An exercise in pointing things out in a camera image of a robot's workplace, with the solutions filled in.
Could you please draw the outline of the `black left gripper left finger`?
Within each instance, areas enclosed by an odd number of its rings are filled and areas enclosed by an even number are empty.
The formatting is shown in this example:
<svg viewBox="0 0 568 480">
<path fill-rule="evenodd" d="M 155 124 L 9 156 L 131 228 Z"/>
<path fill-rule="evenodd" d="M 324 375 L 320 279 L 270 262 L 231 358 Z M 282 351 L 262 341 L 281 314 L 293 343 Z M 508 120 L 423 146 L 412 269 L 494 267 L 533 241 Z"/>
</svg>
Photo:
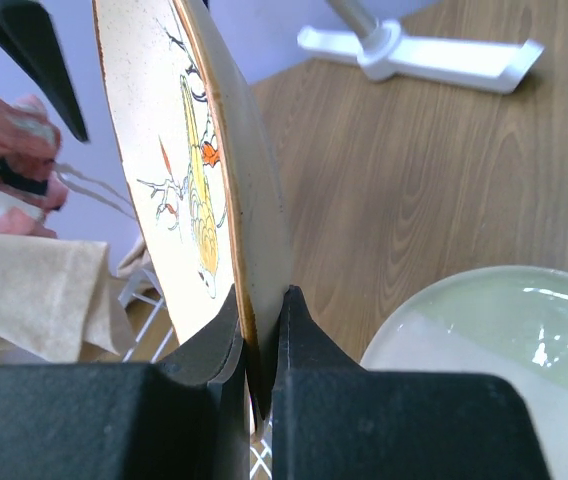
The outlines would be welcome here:
<svg viewBox="0 0 568 480">
<path fill-rule="evenodd" d="M 0 365 L 0 479 L 245 479 L 237 299 L 157 363 Z"/>
</svg>

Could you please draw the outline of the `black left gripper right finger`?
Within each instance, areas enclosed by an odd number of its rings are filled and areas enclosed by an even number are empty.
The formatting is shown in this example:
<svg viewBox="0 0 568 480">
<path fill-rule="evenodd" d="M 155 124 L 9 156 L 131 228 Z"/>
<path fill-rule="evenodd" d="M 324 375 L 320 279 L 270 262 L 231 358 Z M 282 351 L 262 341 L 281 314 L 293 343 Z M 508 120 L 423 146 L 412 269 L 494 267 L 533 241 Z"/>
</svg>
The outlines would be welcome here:
<svg viewBox="0 0 568 480">
<path fill-rule="evenodd" d="M 291 287 L 272 393 L 276 479 L 546 479 L 523 398 L 490 374 L 368 371 Z"/>
</svg>

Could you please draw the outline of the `bird pattern beige plate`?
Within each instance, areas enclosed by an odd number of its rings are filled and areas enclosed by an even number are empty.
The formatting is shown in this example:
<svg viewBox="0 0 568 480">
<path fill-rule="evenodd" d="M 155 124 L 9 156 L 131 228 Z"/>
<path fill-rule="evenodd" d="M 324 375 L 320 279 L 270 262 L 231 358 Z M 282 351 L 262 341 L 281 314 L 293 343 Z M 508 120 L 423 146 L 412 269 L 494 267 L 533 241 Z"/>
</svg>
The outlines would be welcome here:
<svg viewBox="0 0 568 480">
<path fill-rule="evenodd" d="M 97 1 L 93 17 L 122 168 L 177 339 L 234 300 L 260 436 L 293 264 L 260 111 L 202 2 Z"/>
</svg>

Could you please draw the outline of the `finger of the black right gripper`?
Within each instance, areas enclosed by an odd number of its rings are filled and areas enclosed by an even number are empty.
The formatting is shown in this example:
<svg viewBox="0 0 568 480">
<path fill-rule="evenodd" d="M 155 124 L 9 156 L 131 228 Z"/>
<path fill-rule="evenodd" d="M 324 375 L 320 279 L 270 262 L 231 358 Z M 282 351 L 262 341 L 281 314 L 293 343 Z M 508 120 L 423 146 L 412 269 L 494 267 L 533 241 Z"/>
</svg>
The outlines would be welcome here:
<svg viewBox="0 0 568 480">
<path fill-rule="evenodd" d="M 0 0 L 0 47 L 45 94 L 73 136 L 89 141 L 48 11 L 38 1 Z"/>
</svg>

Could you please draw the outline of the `cream green floral plate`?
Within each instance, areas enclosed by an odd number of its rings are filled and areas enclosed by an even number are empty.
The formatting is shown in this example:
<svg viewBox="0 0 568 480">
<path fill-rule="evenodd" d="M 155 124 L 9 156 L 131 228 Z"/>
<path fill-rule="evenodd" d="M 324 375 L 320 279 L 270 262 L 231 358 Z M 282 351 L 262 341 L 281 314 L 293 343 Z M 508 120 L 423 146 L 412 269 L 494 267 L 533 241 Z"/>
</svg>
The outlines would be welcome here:
<svg viewBox="0 0 568 480">
<path fill-rule="evenodd" d="M 527 402 L 552 477 L 568 479 L 567 272 L 498 266 L 440 280 L 388 317 L 360 364 L 504 378 Z"/>
</svg>

